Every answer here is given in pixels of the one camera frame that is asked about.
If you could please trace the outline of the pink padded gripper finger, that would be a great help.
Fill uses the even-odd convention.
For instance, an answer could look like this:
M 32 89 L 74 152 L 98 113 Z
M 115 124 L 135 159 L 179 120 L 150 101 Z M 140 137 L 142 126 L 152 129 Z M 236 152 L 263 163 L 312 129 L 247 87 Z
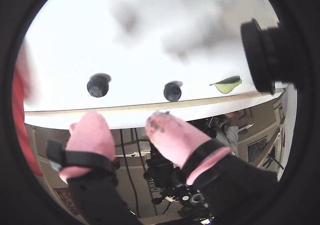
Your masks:
M 117 192 L 115 143 L 105 118 L 86 113 L 70 126 L 66 146 L 49 139 L 46 156 L 70 190 L 71 198 L 90 225 L 138 225 Z
M 231 148 L 167 112 L 155 112 L 145 131 L 157 150 L 178 166 L 174 185 L 198 190 L 219 225 L 252 225 L 277 186 L 278 176 L 233 155 Z

